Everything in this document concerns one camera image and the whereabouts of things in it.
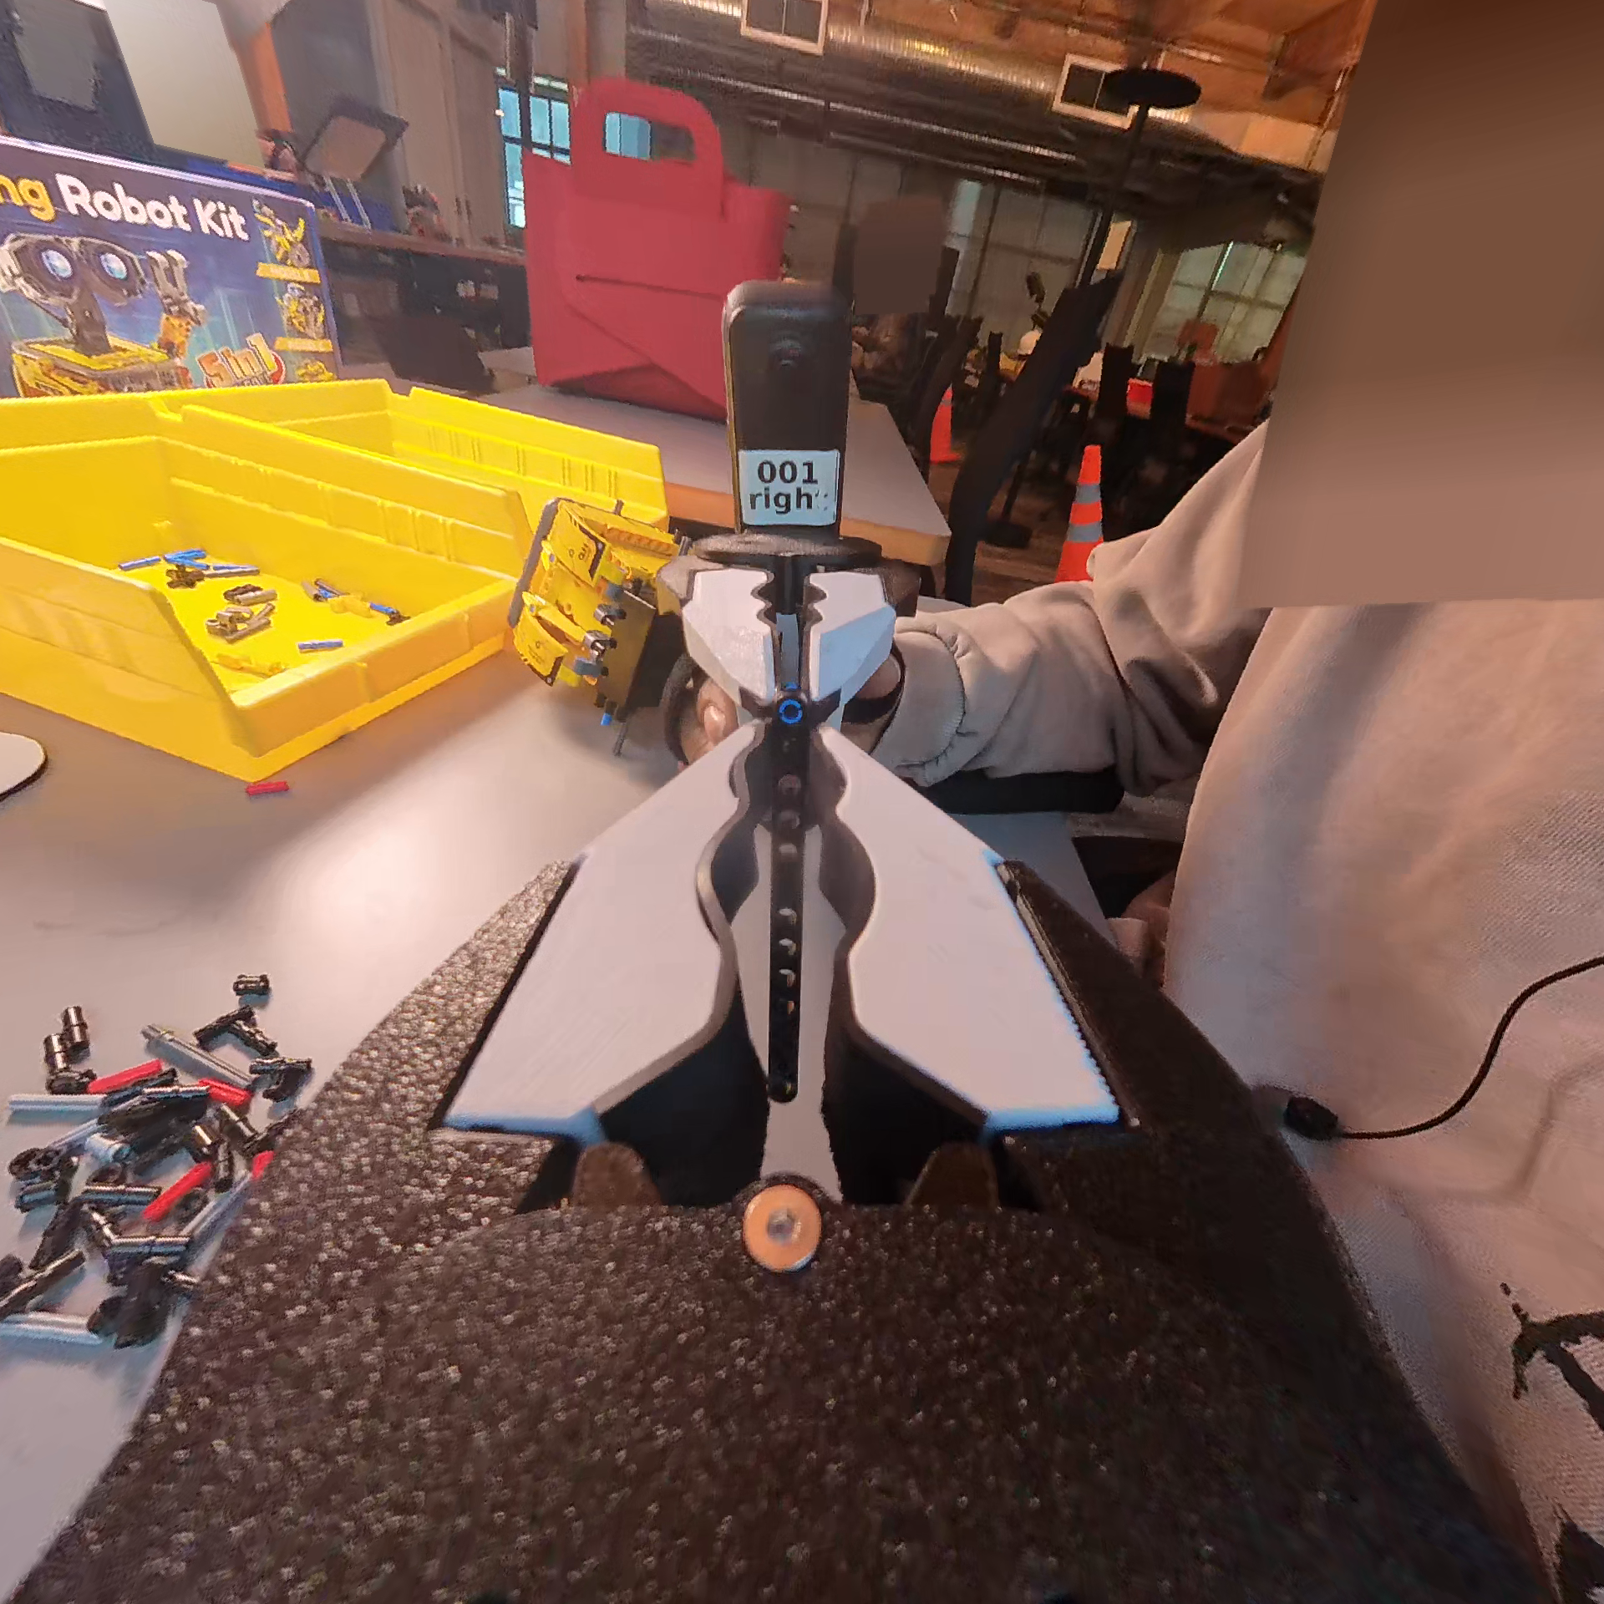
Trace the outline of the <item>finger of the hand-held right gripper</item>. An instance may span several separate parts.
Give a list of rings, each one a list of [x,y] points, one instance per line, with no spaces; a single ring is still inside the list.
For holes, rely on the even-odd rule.
[[[802,613],[800,688],[842,726],[844,711],[889,658],[895,608],[880,571],[815,571]]]
[[[770,571],[692,571],[682,598],[692,661],[738,716],[772,716],[780,691]]]

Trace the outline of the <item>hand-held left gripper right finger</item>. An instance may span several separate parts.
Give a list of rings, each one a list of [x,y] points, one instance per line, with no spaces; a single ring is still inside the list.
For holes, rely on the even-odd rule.
[[[819,883],[855,1039],[989,1136],[1118,1124],[1002,857],[832,726],[815,756]]]

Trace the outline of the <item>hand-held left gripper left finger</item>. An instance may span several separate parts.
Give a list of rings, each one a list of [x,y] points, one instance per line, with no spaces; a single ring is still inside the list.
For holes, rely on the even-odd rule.
[[[573,863],[446,1106],[453,1131],[601,1139],[603,1117],[712,1041],[735,987],[712,848],[745,802],[745,725]]]

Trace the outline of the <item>yellow block toy model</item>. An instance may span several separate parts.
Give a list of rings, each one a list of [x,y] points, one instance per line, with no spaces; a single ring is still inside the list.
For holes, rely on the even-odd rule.
[[[660,578],[690,548],[682,531],[568,494],[538,514],[508,614],[511,646],[541,683],[591,698],[613,753],[631,718],[662,701],[683,653]]]

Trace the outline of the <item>thin black perforated beam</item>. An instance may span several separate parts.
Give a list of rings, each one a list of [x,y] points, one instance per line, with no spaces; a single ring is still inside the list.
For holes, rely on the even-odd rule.
[[[785,728],[772,710],[763,745],[770,780],[767,1092],[773,1104],[792,1102],[799,1089],[805,827],[812,751],[812,701],[802,691],[799,675],[787,675],[780,681],[777,700],[785,695],[800,696],[809,705],[809,713],[802,726]]]

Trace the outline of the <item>pile of small block pieces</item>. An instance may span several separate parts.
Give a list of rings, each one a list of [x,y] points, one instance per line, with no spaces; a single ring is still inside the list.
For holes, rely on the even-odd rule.
[[[190,1029],[147,1024],[144,1057],[97,1066],[88,1012],[65,1005],[42,1041],[42,1086],[10,1122],[57,1124],[3,1163],[3,1201],[40,1219],[5,1253],[5,1350],[154,1345],[299,1116],[314,1062],[266,1027],[271,972],[239,972],[230,1004]]]

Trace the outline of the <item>person's right forearm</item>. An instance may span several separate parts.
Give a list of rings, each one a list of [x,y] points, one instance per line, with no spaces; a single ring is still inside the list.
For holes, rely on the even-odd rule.
[[[904,618],[875,758],[920,787],[959,772],[1113,772],[1133,795],[1195,780],[1270,618],[1238,596],[1268,437],[1263,422],[1158,526],[1101,544],[1086,579]]]

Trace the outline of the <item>grey desk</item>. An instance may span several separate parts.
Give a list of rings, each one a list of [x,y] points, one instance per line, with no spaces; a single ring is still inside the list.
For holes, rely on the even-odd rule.
[[[311,1092],[546,865],[672,777],[660,715],[616,731],[509,651],[297,762],[240,782],[3,696],[47,767],[3,800],[3,1099],[42,1086],[63,1007],[90,1061],[149,1057],[266,972],[262,1014]]]

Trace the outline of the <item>person's right hand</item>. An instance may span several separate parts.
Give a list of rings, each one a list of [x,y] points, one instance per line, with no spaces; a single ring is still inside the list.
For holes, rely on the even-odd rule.
[[[870,751],[894,715],[905,683],[900,651],[892,648],[869,675],[857,695],[840,715],[842,733]],[[740,726],[742,710],[737,700],[720,688],[708,671],[692,665],[687,690],[677,703],[672,730],[678,741],[680,763],[700,760]]]

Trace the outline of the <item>red folded bag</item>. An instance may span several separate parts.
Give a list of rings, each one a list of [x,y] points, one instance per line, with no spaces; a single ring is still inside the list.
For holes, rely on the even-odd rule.
[[[725,302],[782,277],[792,198],[733,180],[683,92],[598,78],[570,127],[566,163],[523,168],[536,381],[723,422]]]

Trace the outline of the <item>yellow plastic parts bin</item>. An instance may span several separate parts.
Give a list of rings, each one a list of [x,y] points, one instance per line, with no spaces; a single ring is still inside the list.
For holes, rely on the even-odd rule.
[[[381,377],[172,391],[157,404],[185,426],[204,412],[287,431],[481,487],[511,491],[530,516],[563,496],[656,529],[670,526],[655,446],[483,399]]]
[[[3,451],[2,690],[235,780],[264,780],[499,651],[533,529],[514,491],[215,417]],[[112,571],[205,548],[352,583],[396,633],[224,675],[164,593]]]

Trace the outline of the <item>black clip microphone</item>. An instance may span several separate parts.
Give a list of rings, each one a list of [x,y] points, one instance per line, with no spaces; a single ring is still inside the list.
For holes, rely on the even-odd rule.
[[[1525,984],[1499,1014],[1474,1074],[1450,1102],[1425,1117],[1385,1129],[1357,1129],[1323,1101],[1301,1092],[1288,1092],[1280,1106],[1280,1124],[1290,1134],[1320,1146],[1397,1142],[1433,1132],[1458,1119],[1480,1094],[1497,1066],[1515,1020],[1527,1004],[1552,989],[1599,972],[1601,969],[1602,955],[1596,954],[1557,970],[1545,972]]]

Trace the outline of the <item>beige hoodie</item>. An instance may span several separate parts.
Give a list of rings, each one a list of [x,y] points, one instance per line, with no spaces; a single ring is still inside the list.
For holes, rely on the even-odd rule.
[[[1250,1084],[1390,1139],[1291,1139],[1422,1413],[1601,1600],[1601,601],[1238,611],[1225,523],[1103,551],[1246,626],[1173,892],[1173,1000]]]

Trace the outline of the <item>heap of blue grey pins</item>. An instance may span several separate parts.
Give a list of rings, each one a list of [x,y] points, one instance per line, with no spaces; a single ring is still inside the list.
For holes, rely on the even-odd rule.
[[[269,678],[411,621],[411,611],[352,581],[205,546],[135,553],[112,571],[164,593],[204,656],[237,678]]]

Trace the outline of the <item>blue toy kit box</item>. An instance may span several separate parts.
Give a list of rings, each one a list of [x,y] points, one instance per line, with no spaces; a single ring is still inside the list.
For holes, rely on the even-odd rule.
[[[341,376],[311,202],[3,137],[3,397]]]

